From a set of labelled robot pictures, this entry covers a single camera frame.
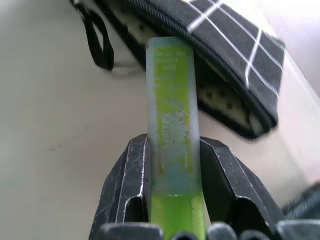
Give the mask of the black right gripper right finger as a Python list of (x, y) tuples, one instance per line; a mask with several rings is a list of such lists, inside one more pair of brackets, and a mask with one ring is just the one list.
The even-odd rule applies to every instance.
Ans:
[(260, 179), (222, 142), (200, 138), (204, 200), (211, 223), (223, 222), (239, 236), (256, 230), (269, 239), (285, 215)]

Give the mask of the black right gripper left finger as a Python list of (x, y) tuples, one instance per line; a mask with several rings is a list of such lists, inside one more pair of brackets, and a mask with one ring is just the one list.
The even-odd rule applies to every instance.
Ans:
[(89, 233), (98, 239), (102, 225), (147, 223), (151, 207), (151, 161), (148, 136), (132, 138), (106, 177)]

